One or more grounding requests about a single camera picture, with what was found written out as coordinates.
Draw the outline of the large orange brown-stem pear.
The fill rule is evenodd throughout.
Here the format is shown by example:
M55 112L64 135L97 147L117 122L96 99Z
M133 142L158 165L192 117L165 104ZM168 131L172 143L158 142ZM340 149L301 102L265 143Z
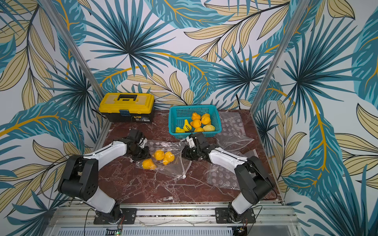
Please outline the large orange brown-stem pear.
M211 118L210 118L210 116L202 116L201 123L203 125L211 124Z

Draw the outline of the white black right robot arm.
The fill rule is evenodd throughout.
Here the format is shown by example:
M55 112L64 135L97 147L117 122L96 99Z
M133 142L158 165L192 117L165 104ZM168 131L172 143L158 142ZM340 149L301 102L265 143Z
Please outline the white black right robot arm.
M246 157L230 153L218 145L209 144L202 132L192 133L182 150L182 157L190 161L207 161L235 174L240 188L239 195L228 207L215 209L218 224L255 223L253 206L275 190L272 177L262 161L248 152Z

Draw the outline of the orange pear from bag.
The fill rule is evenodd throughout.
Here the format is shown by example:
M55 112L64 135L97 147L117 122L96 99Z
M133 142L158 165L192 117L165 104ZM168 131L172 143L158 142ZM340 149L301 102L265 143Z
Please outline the orange pear from bag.
M202 127L201 120L194 120L194 121L192 121L190 124L191 124L191 126L192 126L194 129L196 129L196 128L198 128L198 127Z

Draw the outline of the orange fruits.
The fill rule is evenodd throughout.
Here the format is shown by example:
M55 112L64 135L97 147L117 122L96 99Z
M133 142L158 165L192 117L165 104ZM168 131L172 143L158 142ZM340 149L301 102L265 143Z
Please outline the orange fruits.
M175 160L175 155L171 151L163 151L159 149L155 151L152 158L146 159L142 162L142 168L145 170L155 170L158 165L168 165Z

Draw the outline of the teal plastic basket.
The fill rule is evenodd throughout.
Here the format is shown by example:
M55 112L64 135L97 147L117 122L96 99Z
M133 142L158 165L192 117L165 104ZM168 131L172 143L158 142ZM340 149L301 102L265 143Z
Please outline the teal plastic basket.
M222 131L220 115L214 105L171 107L168 128L176 139L185 139L195 132L214 137Z

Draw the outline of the dotted zip-top bag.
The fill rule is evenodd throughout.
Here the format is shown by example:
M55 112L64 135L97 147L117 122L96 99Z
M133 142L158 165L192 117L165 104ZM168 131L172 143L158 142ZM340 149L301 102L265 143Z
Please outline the dotted zip-top bag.
M239 151L232 151L232 152L225 151L225 152L243 161L246 161L247 158L251 156L257 157L257 152L255 149L248 151L245 154L242 154ZM207 183L217 188L240 190L235 173L226 169L223 166L213 164L213 163L208 164Z
M151 140L147 142L150 151L149 158L139 160L139 169L151 170L175 179L185 179L192 164L182 156L185 142L163 142Z

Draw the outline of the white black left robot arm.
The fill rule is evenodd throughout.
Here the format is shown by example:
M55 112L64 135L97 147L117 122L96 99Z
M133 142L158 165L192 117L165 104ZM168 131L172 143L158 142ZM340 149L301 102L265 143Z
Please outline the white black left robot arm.
M85 202L98 213L118 219L121 214L119 203L101 189L99 180L101 170L122 156L129 156L134 161L151 157L147 138L141 131L132 129L127 137L92 153L70 156L61 175L58 191Z

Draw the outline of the clear zip-top bag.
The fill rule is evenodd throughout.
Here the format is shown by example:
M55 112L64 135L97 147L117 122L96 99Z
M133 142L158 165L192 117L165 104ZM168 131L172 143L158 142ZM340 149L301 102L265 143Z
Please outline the clear zip-top bag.
M222 131L215 138L221 148L229 152L239 151L254 141L246 135L239 113L219 112L219 115Z

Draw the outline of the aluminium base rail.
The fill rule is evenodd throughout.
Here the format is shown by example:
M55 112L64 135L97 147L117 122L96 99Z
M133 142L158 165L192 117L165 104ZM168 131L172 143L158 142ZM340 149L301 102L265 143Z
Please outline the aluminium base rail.
M226 202L191 204L122 204L121 224L106 225L88 207L72 204L57 209L45 236L302 236L291 206L263 201L239 223L221 223Z

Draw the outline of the yellow pear long neck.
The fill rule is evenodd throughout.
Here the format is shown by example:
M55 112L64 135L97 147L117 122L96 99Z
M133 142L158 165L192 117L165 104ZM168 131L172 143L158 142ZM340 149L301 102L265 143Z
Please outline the yellow pear long neck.
M192 131L192 126L188 122L188 120L184 121L184 127L183 127L183 129L184 129L185 132L191 132Z

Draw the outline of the left aluminium frame post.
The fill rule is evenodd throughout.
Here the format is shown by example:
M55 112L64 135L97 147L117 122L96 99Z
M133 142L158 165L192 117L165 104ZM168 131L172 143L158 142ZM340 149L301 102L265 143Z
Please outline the left aluminium frame post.
M81 67L82 71L84 72L85 76L87 77L89 83L91 84L93 90L97 93L100 99L103 99L104 93L102 92L97 80L95 79L90 67L88 66L85 58L81 54L78 46L74 42L74 39L64 24L63 18L59 15L57 9L54 7L53 3L48 0L41 0L41 6L46 11L48 17L55 25L57 32L61 35L63 40L65 41L68 49L71 51L73 57L76 59L76 62Z

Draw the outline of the right aluminium frame post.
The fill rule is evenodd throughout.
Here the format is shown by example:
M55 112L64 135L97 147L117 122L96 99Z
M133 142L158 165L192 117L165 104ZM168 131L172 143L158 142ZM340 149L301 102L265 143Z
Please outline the right aluminium frame post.
M297 9L295 10L295 12L293 14L292 19L289 21L288 29L283 34L282 40L281 40L280 44L278 45L278 49L277 49L276 53L274 54L274 57L273 57L270 65L269 65L269 68L268 68L268 70L267 70L267 72L266 72L266 74L265 74L265 76L264 76L264 78L263 78L263 80L260 84L259 90L256 93L256 96L255 96L254 101L253 101L251 108L250 108L251 115L253 115L255 113L255 111L257 110L259 102L263 98L264 92L267 89L269 81L273 76L274 70L277 68L277 65L278 65L282 55L284 54L292 36L294 35L296 27L300 23L300 20L301 20L302 16L304 15L307 6L309 5L309 2L310 2L309 0L299 1Z

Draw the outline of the aluminium frame post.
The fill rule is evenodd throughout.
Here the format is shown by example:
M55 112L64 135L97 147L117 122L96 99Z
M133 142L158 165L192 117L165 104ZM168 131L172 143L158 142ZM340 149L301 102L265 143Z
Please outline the aluminium frame post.
M102 92L97 80L95 79L90 67L88 66L85 58L81 54L78 46L74 42L74 39L64 24L63 18L59 15L57 9L54 7L53 3L48 0L41 0L41 6L46 11L48 17L55 25L57 32L61 35L63 40L65 41L68 49L71 51L73 57L76 59L76 62L81 67L82 71L84 72L85 76L87 77L89 83L91 84L93 90L97 93L100 99L103 99L104 93Z
M278 45L278 49L277 49L276 53L274 54L274 57L273 57L270 65L269 65L269 68L268 68L268 70L267 70L267 72L266 72L266 74L265 74L265 76L264 76L264 78L263 78L263 80L260 84L259 90L256 93L256 96L255 96L254 101L253 101L251 108L250 108L251 115L253 115L255 113L255 111L257 110L259 102L263 98L264 92L267 89L269 81L273 76L274 70L277 68L277 65L278 65L282 55L284 54L292 36L294 35L296 27L300 23L300 20L301 20L302 16L304 15L307 6L309 5L309 2L310 2L309 0L299 1L297 9L295 10L295 12L293 14L292 19L289 21L288 29L283 34L282 40L281 40L280 44Z

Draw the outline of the yellow fruit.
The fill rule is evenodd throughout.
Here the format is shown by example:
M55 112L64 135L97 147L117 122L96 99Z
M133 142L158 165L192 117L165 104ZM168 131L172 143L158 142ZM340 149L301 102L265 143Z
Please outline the yellow fruit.
M202 127L198 127L195 129L195 132L204 132L204 129Z

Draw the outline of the yellow black toolbox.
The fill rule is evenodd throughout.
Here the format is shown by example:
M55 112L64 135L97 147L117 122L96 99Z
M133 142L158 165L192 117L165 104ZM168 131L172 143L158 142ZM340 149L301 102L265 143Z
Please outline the yellow black toolbox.
M150 123L154 102L149 93L107 93L98 110L112 123Z

